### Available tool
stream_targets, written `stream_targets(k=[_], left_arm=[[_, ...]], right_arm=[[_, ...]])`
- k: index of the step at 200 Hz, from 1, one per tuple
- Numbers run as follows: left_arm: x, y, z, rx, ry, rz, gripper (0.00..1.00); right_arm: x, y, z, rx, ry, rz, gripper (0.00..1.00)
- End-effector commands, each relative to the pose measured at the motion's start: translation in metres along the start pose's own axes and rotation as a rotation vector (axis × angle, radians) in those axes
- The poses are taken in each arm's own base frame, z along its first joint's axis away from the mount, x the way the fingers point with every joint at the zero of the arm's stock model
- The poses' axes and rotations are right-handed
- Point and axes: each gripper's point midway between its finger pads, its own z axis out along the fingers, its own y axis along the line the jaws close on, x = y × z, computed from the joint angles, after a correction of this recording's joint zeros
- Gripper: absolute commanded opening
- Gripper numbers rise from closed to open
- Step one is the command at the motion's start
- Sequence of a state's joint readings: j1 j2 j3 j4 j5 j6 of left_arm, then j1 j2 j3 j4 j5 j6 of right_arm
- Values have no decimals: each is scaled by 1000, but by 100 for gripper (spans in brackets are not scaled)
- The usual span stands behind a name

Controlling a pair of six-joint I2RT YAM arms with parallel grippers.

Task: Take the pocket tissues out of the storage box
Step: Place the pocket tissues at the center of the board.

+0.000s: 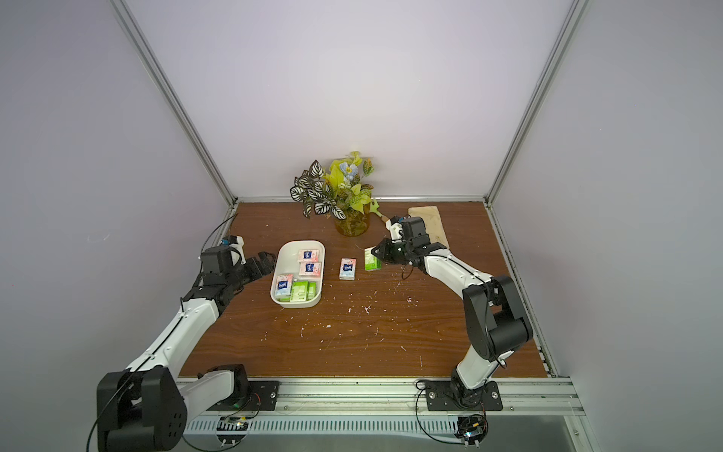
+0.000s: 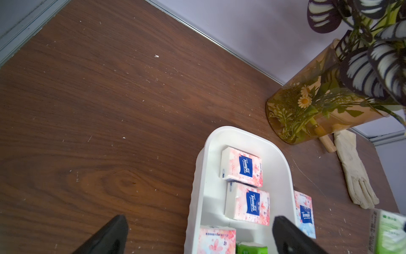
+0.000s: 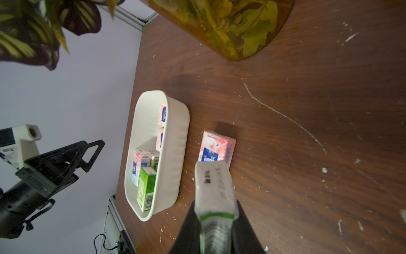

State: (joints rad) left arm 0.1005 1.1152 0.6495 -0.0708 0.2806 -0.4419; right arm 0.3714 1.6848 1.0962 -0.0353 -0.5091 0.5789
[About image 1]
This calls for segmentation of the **white plastic storage box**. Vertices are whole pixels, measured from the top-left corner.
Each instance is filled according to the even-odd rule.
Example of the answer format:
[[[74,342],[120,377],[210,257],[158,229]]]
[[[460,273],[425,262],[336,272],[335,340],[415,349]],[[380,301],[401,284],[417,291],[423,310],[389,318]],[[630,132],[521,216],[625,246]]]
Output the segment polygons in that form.
[[[279,251],[270,297],[278,305],[301,309],[316,306],[321,299],[325,246],[317,240],[296,240]]]

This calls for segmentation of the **pink Tempo tissue pack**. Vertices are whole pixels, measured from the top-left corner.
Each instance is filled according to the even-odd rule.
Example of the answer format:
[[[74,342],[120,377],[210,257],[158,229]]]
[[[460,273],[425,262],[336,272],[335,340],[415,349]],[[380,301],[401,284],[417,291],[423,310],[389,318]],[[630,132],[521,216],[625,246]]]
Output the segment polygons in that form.
[[[356,277],[357,260],[342,258],[340,263],[339,279],[341,281],[354,281]]]

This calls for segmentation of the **blue pink Tempo pack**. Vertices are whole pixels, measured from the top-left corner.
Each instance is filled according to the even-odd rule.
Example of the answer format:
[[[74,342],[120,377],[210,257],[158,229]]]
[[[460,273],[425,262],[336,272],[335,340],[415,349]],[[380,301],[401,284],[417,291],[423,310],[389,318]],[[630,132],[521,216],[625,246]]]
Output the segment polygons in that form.
[[[273,287],[274,301],[286,302],[290,301],[294,276],[292,274],[280,274],[275,277]]]

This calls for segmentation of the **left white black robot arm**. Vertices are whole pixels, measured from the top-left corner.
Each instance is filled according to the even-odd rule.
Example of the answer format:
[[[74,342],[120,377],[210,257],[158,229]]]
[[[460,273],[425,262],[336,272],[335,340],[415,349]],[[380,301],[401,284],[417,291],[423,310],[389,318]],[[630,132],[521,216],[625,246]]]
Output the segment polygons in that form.
[[[218,403],[253,399],[243,365],[222,365],[179,385],[186,360],[247,284],[273,274],[277,257],[246,256],[241,237],[226,237],[200,254],[200,272],[165,330],[125,369],[106,374],[96,390],[90,439],[100,451],[171,451],[186,426]]]

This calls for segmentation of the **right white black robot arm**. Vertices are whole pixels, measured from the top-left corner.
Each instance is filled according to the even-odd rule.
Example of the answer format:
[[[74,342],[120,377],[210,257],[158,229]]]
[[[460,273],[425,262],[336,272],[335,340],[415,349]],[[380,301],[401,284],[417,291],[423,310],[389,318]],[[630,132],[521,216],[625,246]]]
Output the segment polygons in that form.
[[[480,407],[495,371],[534,338],[514,280],[464,263],[431,240],[422,218],[383,220],[390,236],[372,248],[372,254],[386,264],[419,269],[461,298],[470,348],[452,373],[448,393],[463,409]]]

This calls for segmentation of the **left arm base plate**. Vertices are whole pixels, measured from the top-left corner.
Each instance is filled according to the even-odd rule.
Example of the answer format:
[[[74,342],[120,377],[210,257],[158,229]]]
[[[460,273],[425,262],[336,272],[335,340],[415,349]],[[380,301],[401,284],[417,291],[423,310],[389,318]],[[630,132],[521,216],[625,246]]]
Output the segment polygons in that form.
[[[215,402],[208,410],[209,412],[273,412],[280,386],[279,380],[250,380],[239,394]]]

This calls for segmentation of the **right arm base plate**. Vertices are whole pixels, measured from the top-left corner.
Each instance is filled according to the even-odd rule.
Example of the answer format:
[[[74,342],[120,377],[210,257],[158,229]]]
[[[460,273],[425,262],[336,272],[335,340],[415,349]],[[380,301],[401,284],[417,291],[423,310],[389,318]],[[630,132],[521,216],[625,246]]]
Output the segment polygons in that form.
[[[431,412],[502,412],[501,392],[494,380],[476,389],[466,388],[460,380],[419,380],[427,409]]]

